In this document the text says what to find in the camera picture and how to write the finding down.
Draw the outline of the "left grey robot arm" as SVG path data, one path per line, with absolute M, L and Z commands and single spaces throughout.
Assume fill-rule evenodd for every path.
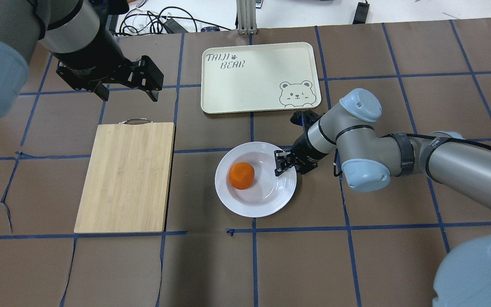
M 36 45 L 50 51 L 57 74 L 75 90 L 108 99 L 120 84 L 157 101 L 163 75 L 146 55 L 126 58 L 89 0 L 0 0 L 0 118 L 29 78 Z

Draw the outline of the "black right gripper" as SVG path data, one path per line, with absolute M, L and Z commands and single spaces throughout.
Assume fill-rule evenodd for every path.
M 319 151 L 305 142 L 296 142 L 289 150 L 275 150 L 275 160 L 290 160 L 292 162 L 277 162 L 275 163 L 275 176 L 279 177 L 285 171 L 295 166 L 295 169 L 300 175 L 306 175 L 310 171 L 318 167 Z

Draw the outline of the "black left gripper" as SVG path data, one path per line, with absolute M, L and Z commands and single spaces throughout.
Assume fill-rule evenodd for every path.
M 56 73 L 75 90 L 95 93 L 108 101 L 110 91 L 104 83 L 140 89 L 153 101 L 159 99 L 164 74 L 147 55 L 130 61 L 123 55 L 56 55 Z

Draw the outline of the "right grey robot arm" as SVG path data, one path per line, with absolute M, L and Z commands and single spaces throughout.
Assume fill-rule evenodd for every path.
M 427 307 L 444 255 L 491 233 L 491 210 L 423 173 L 351 190 L 333 155 L 299 176 L 276 214 L 241 217 L 216 194 L 216 167 L 250 140 L 290 145 L 292 111 L 206 115 L 201 59 L 186 52 L 176 84 L 176 153 L 162 241 L 158 307 Z

